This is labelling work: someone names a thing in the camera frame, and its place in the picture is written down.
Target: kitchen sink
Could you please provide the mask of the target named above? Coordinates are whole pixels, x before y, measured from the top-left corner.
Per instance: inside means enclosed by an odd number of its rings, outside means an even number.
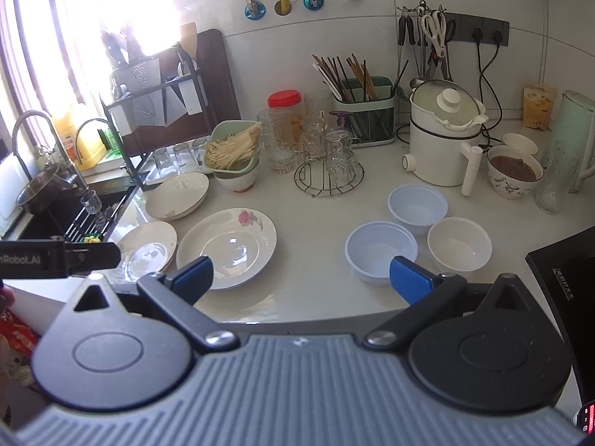
[[[45,211],[31,218],[19,239],[63,236],[67,241],[77,242],[88,235],[109,236],[134,193],[135,183],[125,177],[93,183],[89,188],[101,199],[101,210],[106,211],[106,219],[97,220],[96,215],[85,211],[79,190],[65,190]]]

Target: white bowl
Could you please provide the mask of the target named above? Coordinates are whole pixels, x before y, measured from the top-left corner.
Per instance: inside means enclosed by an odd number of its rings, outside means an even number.
[[[496,156],[510,156],[515,159],[522,159],[523,162],[533,170],[536,176],[534,181],[521,181],[511,178],[506,174],[498,171],[492,166],[491,159]],[[495,145],[487,152],[487,175],[490,177],[490,183],[495,192],[500,196],[510,200],[522,198],[529,194],[539,180],[543,177],[543,168],[539,162],[526,152],[511,147],[510,145]]]
[[[467,276],[479,270],[492,256],[492,240],[477,223],[449,217],[434,224],[428,233],[428,248],[441,272]]]
[[[199,172],[172,176],[156,189],[147,192],[145,210],[149,216],[173,221],[189,215],[206,197],[209,178]]]
[[[539,152],[537,144],[531,141],[528,137],[514,132],[507,132],[502,134],[502,144],[511,145],[521,151],[526,152],[530,155],[536,155]]]
[[[224,188],[234,191],[235,193],[243,193],[248,191],[254,181],[257,179],[258,166],[246,174],[222,174],[213,172],[215,179],[221,183]]]
[[[398,223],[415,236],[427,234],[448,212],[448,202],[442,193],[425,184],[399,186],[389,194],[388,205]]]
[[[417,242],[404,226],[390,221],[362,224],[345,242],[345,256],[355,275],[373,285],[390,283],[390,262],[400,255],[414,262]]]

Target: faucet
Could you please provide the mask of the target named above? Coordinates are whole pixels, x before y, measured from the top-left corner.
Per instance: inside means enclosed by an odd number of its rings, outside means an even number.
[[[19,151],[17,150],[17,135],[19,135],[19,129],[23,125],[23,123],[25,123],[25,120],[27,120],[29,117],[32,117],[32,116],[43,117],[46,121],[48,121],[49,130],[52,132],[52,135],[56,139],[56,145],[58,146],[58,151],[60,152],[62,159],[64,159],[64,162],[66,162],[66,167],[67,167],[69,173],[74,178],[74,181],[78,181],[78,185],[81,188],[81,190],[87,189],[88,186],[84,180],[83,175],[80,173],[80,171],[73,164],[72,160],[70,159],[70,156],[66,152],[66,149],[64,149],[64,144],[62,143],[62,139],[60,139],[60,136],[58,135],[54,125],[52,124],[52,117],[50,117],[50,115],[44,110],[28,110],[28,111],[24,112],[23,114],[21,114],[19,116],[19,118],[17,119],[17,121],[14,123],[13,154],[19,160],[19,163],[23,167],[23,171],[25,171],[25,174],[27,175],[29,180],[31,180],[31,174],[29,174],[29,170],[25,166],[25,162],[23,161],[23,159],[19,155]]]
[[[89,122],[94,122],[96,120],[105,124],[109,124],[107,120],[101,117],[93,117],[93,119],[86,120],[80,126],[78,126],[78,129],[74,133],[74,154],[76,155],[76,160],[79,164],[82,164],[83,161],[80,158],[80,151],[78,150],[78,135],[80,134],[80,131],[83,130],[83,127],[85,127]]]

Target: wall outlet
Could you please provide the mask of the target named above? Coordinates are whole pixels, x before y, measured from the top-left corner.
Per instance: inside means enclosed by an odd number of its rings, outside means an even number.
[[[493,36],[494,32],[498,30],[502,33],[501,46],[508,47],[508,35],[511,26],[509,22],[474,16],[472,14],[445,13],[444,16],[447,22],[452,19],[456,21],[456,31],[454,32],[453,40],[475,43],[473,31],[475,28],[480,28],[483,32],[481,43],[495,45]]]

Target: white cooker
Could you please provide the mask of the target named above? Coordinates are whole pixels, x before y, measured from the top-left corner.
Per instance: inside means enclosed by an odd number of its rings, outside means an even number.
[[[409,154],[403,168],[438,186],[458,186],[469,196],[480,167],[485,106],[462,87],[444,80],[420,85],[411,94]]]

